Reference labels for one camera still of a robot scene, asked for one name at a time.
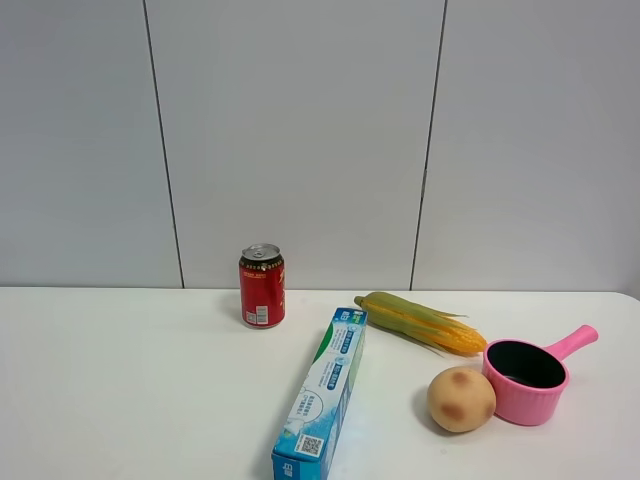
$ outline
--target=barcode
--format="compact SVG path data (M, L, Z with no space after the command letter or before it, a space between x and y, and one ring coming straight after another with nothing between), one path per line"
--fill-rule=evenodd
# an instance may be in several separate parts
M258 325L269 323L269 307L256 307L256 315L258 317Z
M322 454L322 445L324 445L322 438L310 437L309 435L303 434L300 435L294 451L318 458Z

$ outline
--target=pot handle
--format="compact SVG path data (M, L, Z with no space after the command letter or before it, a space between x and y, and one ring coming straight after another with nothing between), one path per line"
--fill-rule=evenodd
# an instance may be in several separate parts
M583 325L559 342L549 345L545 350L558 360L564 360L576 350L586 347L598 339L598 332L589 325Z

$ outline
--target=can lid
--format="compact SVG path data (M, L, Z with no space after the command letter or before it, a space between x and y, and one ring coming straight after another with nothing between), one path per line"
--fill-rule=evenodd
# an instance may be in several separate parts
M271 260L278 255L280 255L280 249L270 243L256 243L242 251L244 258L254 261Z

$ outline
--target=white wall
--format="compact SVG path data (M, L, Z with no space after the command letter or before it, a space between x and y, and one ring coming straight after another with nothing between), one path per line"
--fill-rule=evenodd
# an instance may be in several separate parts
M141 2L0 2L0 284L180 286Z
M442 0L149 0L188 287L408 288Z
M414 288L640 294L639 18L449 2Z

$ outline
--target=white table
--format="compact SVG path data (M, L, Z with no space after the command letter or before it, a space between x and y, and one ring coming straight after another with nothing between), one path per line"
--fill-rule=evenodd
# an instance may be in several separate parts
M270 450L337 306L287 293L285 322L239 321L236 291L0 289L2 480L268 480ZM588 323L546 425L448 436L424 412L439 356L374 328L331 480L640 478L640 303L613 293L407 292L488 340L546 345ZM480 362L480 358L471 360Z

